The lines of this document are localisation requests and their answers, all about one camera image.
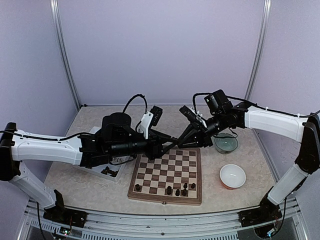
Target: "tabletop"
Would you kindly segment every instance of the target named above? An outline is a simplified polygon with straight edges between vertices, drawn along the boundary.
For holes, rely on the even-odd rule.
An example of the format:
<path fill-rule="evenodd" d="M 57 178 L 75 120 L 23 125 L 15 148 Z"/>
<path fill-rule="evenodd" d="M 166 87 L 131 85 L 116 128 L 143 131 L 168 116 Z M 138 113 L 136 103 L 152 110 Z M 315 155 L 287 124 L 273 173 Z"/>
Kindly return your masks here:
<path fill-rule="evenodd" d="M 181 106 L 160 106 L 162 117 L 154 129 L 179 137 L 189 124 L 180 112 Z M 104 116 L 122 112 L 122 106 L 82 107 L 75 117 L 67 135 L 89 132 L 100 127 Z M 135 126 L 144 114 L 144 106 L 130 106 L 126 113 Z M 210 117 L 208 107 L 199 106 L 205 118 Z M 271 171 L 251 129 L 237 128 L 238 148 L 230 154 L 219 153 L 214 146 L 201 148 L 202 204 L 162 205 L 128 199 L 128 189 L 135 161 L 126 164 L 118 182 L 81 171 L 66 163 L 54 162 L 45 184 L 57 189 L 67 206 L 112 213 L 142 215 L 184 215 L 214 213 L 256 206 L 266 192 L 275 184 Z M 234 190 L 226 189 L 220 182 L 220 169 L 226 164 L 236 164 L 246 173 L 245 184 Z"/>

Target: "white tray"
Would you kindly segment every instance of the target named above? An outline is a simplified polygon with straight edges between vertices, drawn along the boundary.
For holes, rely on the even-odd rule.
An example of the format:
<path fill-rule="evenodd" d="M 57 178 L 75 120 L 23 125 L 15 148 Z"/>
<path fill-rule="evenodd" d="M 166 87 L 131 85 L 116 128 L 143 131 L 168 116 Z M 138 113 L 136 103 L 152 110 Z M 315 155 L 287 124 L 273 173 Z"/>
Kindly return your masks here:
<path fill-rule="evenodd" d="M 95 134 L 98 130 L 100 130 L 100 127 L 98 126 L 94 126 L 91 130 L 90 130 L 90 133 L 91 134 Z M 124 161 L 127 161 L 129 159 L 129 156 L 121 156 L 121 157 L 114 157 L 113 158 L 113 162 L 124 162 Z M 103 173 L 101 173 L 102 170 L 104 170 L 106 167 L 109 167 L 110 170 L 112 171 L 119 171 L 118 174 L 116 175 L 116 177 L 112 177 L 111 175 L 105 175 Z M 104 178 L 104 179 L 108 179 L 108 180 L 111 180 L 113 182 L 118 182 L 118 180 L 120 179 L 121 177 L 121 174 L 123 172 L 123 170 L 125 169 L 126 167 L 126 163 L 122 164 L 122 165 L 111 165 L 111 164 L 103 164 L 103 165 L 100 165 L 100 166 L 95 166 L 95 167 L 92 167 L 92 168 L 85 168 L 85 167 L 80 167 L 80 166 L 77 166 L 77 165 L 73 165 L 74 168 L 76 169 L 79 169 L 81 171 L 85 171 L 87 173 L 90 173 L 90 174 L 93 174 L 93 175 L 96 175 L 98 177 L 101 177 L 101 178 Z"/>

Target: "chess board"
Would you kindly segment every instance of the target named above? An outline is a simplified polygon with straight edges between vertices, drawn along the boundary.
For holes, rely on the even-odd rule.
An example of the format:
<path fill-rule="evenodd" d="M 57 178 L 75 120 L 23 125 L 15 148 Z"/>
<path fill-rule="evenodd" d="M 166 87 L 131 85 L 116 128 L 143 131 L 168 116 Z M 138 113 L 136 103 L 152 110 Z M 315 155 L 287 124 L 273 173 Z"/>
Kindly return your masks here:
<path fill-rule="evenodd" d="M 202 202 L 201 155 L 199 148 L 173 148 L 162 158 L 137 157 L 128 198 L 164 204 L 200 205 Z M 186 195 L 182 192 L 187 183 Z"/>

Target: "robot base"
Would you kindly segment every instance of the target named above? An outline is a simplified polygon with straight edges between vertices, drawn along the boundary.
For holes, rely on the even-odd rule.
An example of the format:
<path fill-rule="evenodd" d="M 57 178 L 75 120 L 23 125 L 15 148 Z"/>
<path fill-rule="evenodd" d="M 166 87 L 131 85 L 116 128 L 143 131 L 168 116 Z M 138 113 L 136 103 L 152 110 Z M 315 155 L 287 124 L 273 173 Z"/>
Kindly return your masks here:
<path fill-rule="evenodd" d="M 61 193 L 57 190 L 54 190 L 54 192 L 56 205 L 45 209 L 43 218 L 60 224 L 83 228 L 87 220 L 87 213 L 85 211 L 65 208 Z"/>

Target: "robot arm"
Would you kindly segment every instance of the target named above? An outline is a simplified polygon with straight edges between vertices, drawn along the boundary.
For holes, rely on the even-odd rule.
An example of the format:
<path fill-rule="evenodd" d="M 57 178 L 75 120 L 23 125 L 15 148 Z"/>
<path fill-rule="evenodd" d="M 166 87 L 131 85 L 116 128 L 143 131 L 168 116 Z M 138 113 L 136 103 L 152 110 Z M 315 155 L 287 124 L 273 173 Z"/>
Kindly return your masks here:
<path fill-rule="evenodd" d="M 263 197 L 259 208 L 242 211 L 243 227 L 281 218 L 279 204 L 301 187 L 307 176 L 320 167 L 320 121 L 317 115 L 299 118 L 259 109 L 247 102 L 233 106 L 222 90 L 206 96 L 213 117 L 202 118 L 184 106 L 180 112 L 190 121 L 178 139 L 179 148 L 212 146 L 212 137 L 226 128 L 250 128 L 279 134 L 301 143 L 294 165 Z"/>
<path fill-rule="evenodd" d="M 154 106 L 143 116 L 136 132 L 131 128 L 130 116 L 116 112 L 103 118 L 102 127 L 95 134 L 70 137 L 17 130 L 16 124 L 10 122 L 0 139 L 0 180 L 12 183 L 37 201 L 44 208 L 45 219 L 83 228 L 87 214 L 65 208 L 62 195 L 33 175 L 24 161 L 53 161 L 90 168 L 109 163 L 113 157 L 143 153 L 149 159 L 159 158 L 177 143 L 177 139 L 152 129 L 161 114 L 162 109 Z"/>

